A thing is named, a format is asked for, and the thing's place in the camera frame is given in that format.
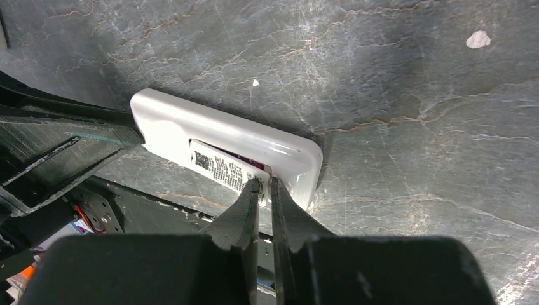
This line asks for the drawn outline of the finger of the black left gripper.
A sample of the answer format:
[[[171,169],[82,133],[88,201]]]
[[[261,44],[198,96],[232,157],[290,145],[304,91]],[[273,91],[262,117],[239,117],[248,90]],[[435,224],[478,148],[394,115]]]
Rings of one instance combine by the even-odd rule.
[[[143,143],[133,116],[1,74],[1,211],[31,214]]]

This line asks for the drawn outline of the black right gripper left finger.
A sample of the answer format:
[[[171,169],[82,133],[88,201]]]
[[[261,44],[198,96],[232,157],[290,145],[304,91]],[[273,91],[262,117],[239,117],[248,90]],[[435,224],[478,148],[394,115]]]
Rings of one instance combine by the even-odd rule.
[[[250,179],[238,199],[200,230],[228,254],[225,282],[232,284],[242,304],[257,303],[260,189],[259,182]]]

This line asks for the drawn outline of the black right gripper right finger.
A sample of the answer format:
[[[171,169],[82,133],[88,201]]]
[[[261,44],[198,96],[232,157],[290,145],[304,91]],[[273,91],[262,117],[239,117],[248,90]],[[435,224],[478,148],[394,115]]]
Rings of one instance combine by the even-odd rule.
[[[309,304],[316,275],[308,244],[335,234],[302,209],[278,177],[271,181],[271,220],[277,303]]]

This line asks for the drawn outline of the white remote with slot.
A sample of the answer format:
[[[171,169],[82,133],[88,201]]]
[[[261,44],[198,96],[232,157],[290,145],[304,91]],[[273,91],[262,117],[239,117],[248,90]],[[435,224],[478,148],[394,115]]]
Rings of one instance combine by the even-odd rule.
[[[130,108],[149,152],[190,169],[197,140],[278,177],[301,208],[313,201],[323,160],[314,141],[153,89]]]

